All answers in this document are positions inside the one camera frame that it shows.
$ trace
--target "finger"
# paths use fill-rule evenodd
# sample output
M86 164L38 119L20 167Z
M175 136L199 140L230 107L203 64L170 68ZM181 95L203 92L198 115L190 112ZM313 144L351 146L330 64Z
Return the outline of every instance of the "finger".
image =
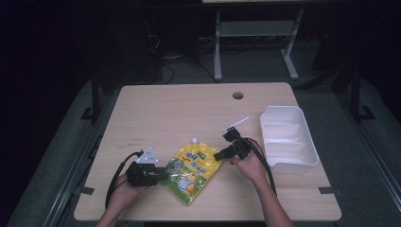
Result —
M230 158L230 163L236 165L236 164L238 164L238 162L239 162L239 159L237 159L236 157Z

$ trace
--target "table hole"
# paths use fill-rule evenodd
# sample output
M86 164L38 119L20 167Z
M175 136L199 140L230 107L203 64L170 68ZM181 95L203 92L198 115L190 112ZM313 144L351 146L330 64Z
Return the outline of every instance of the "table hole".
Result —
M240 93L240 92L234 92L233 93L233 98L235 99L242 99L244 98L244 94Z

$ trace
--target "gray floor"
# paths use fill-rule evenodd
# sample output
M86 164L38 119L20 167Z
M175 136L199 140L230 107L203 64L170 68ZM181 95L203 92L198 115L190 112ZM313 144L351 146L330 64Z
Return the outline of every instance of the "gray floor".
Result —
M281 58L283 42L272 42L237 54L221 57L224 83L288 82L295 87L314 79L311 72L319 42L297 41L291 57L300 78L289 78ZM171 83L213 83L213 53L201 54L199 65L183 58L167 63L174 70ZM162 68L165 79L171 71ZM376 89L361 82L361 106L369 106L376 120L360 124L349 114L349 91L334 94L327 79L307 91L294 91L313 137L327 177L336 190L342 217L332 222L296 222L296 226L399 226L400 210L393 202L388 186L372 158L374 144L394 179L401 183L398 164L401 161L401 127L382 103ZM118 98L101 95L101 116L95 124L80 117L91 107L91 84L78 94L49 146L26 193L21 198L9 226L94 226L94 222L74 219L79 186L84 184L88 167L96 154L98 138L104 132L113 105ZM121 221L119 226L142 226L144 223Z

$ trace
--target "metal frame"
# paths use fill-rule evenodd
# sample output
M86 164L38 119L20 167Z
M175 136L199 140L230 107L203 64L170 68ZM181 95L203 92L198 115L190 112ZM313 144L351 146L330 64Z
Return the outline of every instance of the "metal frame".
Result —
M284 62L291 79L298 79L297 71L290 57L298 28L301 23L304 9L298 9L294 21L250 21L250 22L221 22L220 11L216 14L216 38L215 38L215 80L222 80L220 62L220 37L239 36L289 36L287 47L281 50Z

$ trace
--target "black wall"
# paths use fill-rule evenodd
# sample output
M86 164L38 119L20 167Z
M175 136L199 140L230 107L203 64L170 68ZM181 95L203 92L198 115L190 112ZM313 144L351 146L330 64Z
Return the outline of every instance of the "black wall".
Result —
M1 4L0 225L5 226L90 74L83 71L65 5Z

